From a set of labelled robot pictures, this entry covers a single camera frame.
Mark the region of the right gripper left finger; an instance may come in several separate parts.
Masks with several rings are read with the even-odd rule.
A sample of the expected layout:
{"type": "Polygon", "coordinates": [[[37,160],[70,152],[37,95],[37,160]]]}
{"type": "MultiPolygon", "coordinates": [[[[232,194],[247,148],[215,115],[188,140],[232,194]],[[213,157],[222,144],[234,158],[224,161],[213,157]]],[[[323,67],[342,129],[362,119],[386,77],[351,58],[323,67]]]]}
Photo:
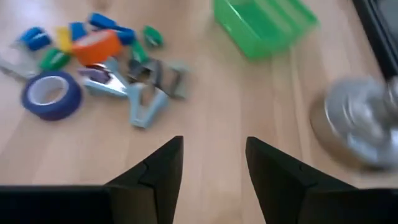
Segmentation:
{"type": "Polygon", "coordinates": [[[183,172],[183,136],[175,136],[106,186],[115,224],[173,224],[183,172]]]}

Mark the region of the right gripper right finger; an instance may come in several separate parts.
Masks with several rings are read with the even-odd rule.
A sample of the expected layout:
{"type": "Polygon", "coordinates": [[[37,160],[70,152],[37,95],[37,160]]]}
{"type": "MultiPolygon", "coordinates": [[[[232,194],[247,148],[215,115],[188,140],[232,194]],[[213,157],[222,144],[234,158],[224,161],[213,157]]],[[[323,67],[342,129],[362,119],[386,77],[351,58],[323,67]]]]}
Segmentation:
{"type": "Polygon", "coordinates": [[[246,161],[267,224],[298,224],[302,203],[311,189],[354,189],[256,137],[246,139],[246,161]]]}

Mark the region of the light blue staple remover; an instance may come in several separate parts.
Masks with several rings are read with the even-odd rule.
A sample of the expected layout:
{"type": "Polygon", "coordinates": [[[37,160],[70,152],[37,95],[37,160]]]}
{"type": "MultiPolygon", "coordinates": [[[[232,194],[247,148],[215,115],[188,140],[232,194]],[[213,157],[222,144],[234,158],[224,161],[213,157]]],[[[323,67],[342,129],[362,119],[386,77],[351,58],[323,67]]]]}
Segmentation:
{"type": "Polygon", "coordinates": [[[120,98],[127,97],[126,89],[129,83],[120,74],[118,61],[114,57],[108,57],[107,60],[100,64],[105,65],[111,71],[112,79],[110,82],[107,84],[90,82],[83,85],[92,93],[111,95],[120,98]]]}
{"type": "Polygon", "coordinates": [[[155,88],[155,95],[148,106],[141,104],[141,95],[147,85],[134,83],[126,89],[130,102],[130,123],[139,128],[148,128],[155,118],[167,106],[169,96],[159,88],[155,88]]]}

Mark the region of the grey-green staple remover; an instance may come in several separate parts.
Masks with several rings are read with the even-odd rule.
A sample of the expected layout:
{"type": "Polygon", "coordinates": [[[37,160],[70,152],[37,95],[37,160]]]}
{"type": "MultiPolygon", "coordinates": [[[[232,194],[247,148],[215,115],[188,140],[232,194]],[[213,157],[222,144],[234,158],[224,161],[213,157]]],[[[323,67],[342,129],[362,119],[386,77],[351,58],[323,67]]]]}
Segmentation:
{"type": "Polygon", "coordinates": [[[190,69],[179,61],[159,61],[159,88],[169,97],[185,99],[187,97],[187,80],[190,69]]]}

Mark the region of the dark grey staple remover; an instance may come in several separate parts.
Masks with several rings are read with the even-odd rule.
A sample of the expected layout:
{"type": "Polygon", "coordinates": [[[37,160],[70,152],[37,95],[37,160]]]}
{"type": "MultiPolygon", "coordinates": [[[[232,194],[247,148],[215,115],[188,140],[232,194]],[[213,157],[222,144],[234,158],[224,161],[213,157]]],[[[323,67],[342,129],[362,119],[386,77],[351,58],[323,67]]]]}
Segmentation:
{"type": "Polygon", "coordinates": [[[128,63],[129,77],[135,81],[139,81],[145,73],[149,75],[149,80],[155,86],[160,86],[162,82],[163,67],[160,60],[149,58],[145,62],[138,62],[131,59],[128,63]]]}

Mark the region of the blue tape roll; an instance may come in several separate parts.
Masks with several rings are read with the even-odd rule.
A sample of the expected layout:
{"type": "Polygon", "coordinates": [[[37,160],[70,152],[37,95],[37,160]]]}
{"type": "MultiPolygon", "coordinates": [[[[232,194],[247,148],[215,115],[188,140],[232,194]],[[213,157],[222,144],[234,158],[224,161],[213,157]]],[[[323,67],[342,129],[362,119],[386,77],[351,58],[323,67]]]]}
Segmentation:
{"type": "Polygon", "coordinates": [[[31,78],[21,93],[21,103],[25,109],[40,119],[57,121],[73,114],[83,99],[82,90],[75,79],[67,72],[48,71],[31,78]],[[41,103],[46,94],[61,88],[62,95],[48,103],[41,103]]]}

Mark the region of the purple staple remover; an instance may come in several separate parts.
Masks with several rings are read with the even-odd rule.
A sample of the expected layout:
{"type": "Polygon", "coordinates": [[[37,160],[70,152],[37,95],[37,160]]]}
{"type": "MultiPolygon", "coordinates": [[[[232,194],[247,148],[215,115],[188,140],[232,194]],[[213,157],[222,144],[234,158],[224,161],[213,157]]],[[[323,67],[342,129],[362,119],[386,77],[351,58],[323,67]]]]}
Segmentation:
{"type": "Polygon", "coordinates": [[[90,82],[107,84],[112,79],[111,71],[100,63],[81,67],[77,71],[83,77],[84,85],[90,82]]]}

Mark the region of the orange tape roll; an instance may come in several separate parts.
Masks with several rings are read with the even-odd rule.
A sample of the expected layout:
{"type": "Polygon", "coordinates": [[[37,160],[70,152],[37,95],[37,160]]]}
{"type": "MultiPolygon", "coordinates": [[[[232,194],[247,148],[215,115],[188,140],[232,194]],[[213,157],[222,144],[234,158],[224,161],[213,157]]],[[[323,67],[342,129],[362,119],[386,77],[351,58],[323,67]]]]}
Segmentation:
{"type": "Polygon", "coordinates": [[[92,32],[72,45],[72,52],[82,65],[104,62],[108,57],[121,52],[122,45],[114,30],[92,32]]]}

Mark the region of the blue mini stapler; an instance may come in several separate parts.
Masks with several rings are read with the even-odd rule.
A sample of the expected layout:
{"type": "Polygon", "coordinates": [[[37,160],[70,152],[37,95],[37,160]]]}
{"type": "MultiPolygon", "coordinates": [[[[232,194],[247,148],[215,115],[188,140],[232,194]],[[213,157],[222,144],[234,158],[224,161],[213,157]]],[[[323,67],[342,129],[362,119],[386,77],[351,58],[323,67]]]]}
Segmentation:
{"type": "Polygon", "coordinates": [[[114,29],[115,27],[118,26],[116,21],[97,12],[91,14],[91,16],[88,19],[88,22],[92,26],[95,26],[100,29],[114,29]]]}
{"type": "Polygon", "coordinates": [[[122,45],[129,45],[135,41],[135,31],[127,27],[115,28],[116,34],[122,45]]]}

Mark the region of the yellow plastic clip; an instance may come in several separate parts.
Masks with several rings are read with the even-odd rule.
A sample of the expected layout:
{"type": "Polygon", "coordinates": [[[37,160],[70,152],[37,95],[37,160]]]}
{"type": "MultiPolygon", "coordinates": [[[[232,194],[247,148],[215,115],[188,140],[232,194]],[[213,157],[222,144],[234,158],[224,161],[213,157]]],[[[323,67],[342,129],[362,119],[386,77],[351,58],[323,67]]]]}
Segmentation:
{"type": "Polygon", "coordinates": [[[72,52],[72,40],[68,27],[58,27],[55,30],[57,44],[62,52],[70,54],[72,52]]]}

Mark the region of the beige staple remover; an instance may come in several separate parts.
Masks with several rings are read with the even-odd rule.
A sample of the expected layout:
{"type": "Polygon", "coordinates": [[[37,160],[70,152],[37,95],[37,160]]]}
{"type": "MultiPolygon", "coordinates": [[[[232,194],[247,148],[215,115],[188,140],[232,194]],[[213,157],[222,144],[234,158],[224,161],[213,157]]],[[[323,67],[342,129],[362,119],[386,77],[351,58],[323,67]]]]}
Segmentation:
{"type": "Polygon", "coordinates": [[[6,75],[12,77],[29,80],[40,73],[40,68],[34,57],[34,54],[21,42],[16,42],[9,46],[18,54],[16,62],[7,60],[6,56],[0,55],[0,70],[6,75]]]}

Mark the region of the silver lamp white shade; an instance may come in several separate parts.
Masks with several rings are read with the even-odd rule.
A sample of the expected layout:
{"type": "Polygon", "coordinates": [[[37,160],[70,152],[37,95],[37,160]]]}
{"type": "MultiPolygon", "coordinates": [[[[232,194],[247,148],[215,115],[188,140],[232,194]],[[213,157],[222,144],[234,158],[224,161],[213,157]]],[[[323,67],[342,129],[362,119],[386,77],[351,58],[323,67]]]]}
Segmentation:
{"type": "Polygon", "coordinates": [[[313,101],[309,117],[320,145],[345,166],[398,168],[398,77],[339,80],[313,101]]]}

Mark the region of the green plastic basket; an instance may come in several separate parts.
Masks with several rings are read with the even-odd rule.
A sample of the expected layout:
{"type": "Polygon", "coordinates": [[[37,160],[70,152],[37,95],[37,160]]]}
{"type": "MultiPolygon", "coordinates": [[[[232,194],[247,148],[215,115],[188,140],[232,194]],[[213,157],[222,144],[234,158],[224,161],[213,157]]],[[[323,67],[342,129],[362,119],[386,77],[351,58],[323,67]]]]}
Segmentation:
{"type": "Polygon", "coordinates": [[[302,0],[212,0],[215,20],[251,60],[288,49],[318,24],[302,0]]]}

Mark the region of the black metal table frame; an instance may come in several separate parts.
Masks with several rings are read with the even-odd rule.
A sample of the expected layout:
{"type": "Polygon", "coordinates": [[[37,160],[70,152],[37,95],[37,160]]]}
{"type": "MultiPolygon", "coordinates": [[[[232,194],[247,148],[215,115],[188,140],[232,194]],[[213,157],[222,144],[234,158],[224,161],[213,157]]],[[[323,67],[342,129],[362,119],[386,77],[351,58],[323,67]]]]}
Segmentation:
{"type": "Polygon", "coordinates": [[[351,0],[385,80],[398,77],[398,0],[351,0]]]}

